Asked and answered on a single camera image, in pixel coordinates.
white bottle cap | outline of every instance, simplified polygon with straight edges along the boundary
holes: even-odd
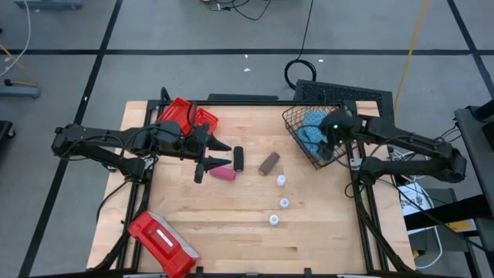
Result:
[[[278,186],[284,186],[286,182],[286,178],[284,175],[279,175],[278,178],[276,179],[276,184]]]
[[[282,208],[282,209],[286,209],[288,208],[288,205],[290,204],[290,201],[287,199],[287,198],[283,198],[279,201],[279,206]]]
[[[277,215],[271,215],[269,217],[269,224],[271,224],[271,225],[278,225],[278,221],[279,221],[279,219],[278,219]]]

wooden table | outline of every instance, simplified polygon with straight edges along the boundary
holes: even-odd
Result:
[[[128,102],[121,128],[142,126],[146,104]],[[357,106],[359,114],[378,114],[375,102],[357,102]],[[304,267],[313,273],[365,273],[355,203],[343,194],[350,173],[338,163],[319,171],[313,168],[285,129],[281,115],[289,107],[203,108],[220,119],[215,131],[220,141],[244,147],[245,170],[234,182],[205,175],[198,185],[193,182],[192,161],[161,157],[149,204],[150,211],[162,215],[199,253],[197,266],[206,273],[301,273]],[[370,153],[374,147],[368,147]],[[281,158],[264,177],[258,167],[271,151]],[[231,151],[210,154],[232,159]],[[376,155],[385,158],[385,147]],[[276,185],[280,174],[287,178],[284,187]],[[121,174],[110,174],[106,194],[122,181]],[[98,264],[122,233],[120,220],[125,218],[129,193],[130,186],[103,207],[88,267]],[[384,237],[414,268],[398,191],[378,182],[374,193]],[[279,208],[281,198],[290,200],[289,209]],[[279,216],[277,226],[269,225],[273,214]],[[370,244],[374,268],[379,269],[372,236]],[[133,245],[131,240],[126,266],[130,266]],[[139,271],[162,272],[145,248]]]

gray floor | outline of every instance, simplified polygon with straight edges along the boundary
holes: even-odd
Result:
[[[252,0],[256,15],[265,2]],[[86,0],[78,11],[32,12],[32,49],[98,49],[114,1]],[[210,12],[196,1],[124,0],[109,49],[251,49],[300,47],[309,1],[273,0],[264,17],[250,22],[235,12]],[[490,0],[457,1],[479,49],[494,49],[486,26],[494,22]],[[307,35],[311,49],[407,49],[421,2],[415,0],[316,0]],[[0,2],[0,43],[21,49],[25,12]],[[418,49],[468,49],[446,1],[430,2]],[[95,56],[25,56],[42,88],[37,100],[0,98],[0,119],[12,120],[18,136],[0,160],[0,276],[14,277],[28,248],[58,165],[49,146],[57,126],[71,123]],[[294,55],[105,56],[83,124],[118,128],[128,100],[157,99],[167,87],[172,97],[203,100],[210,93],[277,95],[293,92],[283,68]],[[396,93],[406,56],[304,56],[318,80]],[[483,56],[494,72],[494,57]],[[18,70],[8,78],[20,77]],[[308,79],[294,66],[290,76]],[[437,136],[453,125],[453,111],[490,99],[471,56],[414,56],[398,109],[397,125]],[[465,153],[461,140],[454,145]],[[32,275],[82,271],[95,229],[107,172],[90,161],[70,163],[56,200]],[[459,198],[480,193],[472,167],[459,185],[431,178],[426,188],[451,186]],[[426,264],[434,254],[417,261]],[[480,256],[485,267],[485,258]],[[468,276],[461,253],[448,253],[426,273]]]

blue cloth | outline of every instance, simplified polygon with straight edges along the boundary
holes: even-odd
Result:
[[[321,141],[327,143],[326,136],[318,128],[325,116],[327,116],[327,112],[325,111],[308,111],[302,120],[302,126],[296,131],[297,136],[306,149],[309,150],[310,154],[321,160],[322,158],[317,153],[319,146],[316,144]]]

pink cylinder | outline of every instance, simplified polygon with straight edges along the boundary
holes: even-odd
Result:
[[[209,174],[215,178],[224,179],[227,181],[235,180],[236,172],[233,169],[225,167],[217,167],[209,171]]]

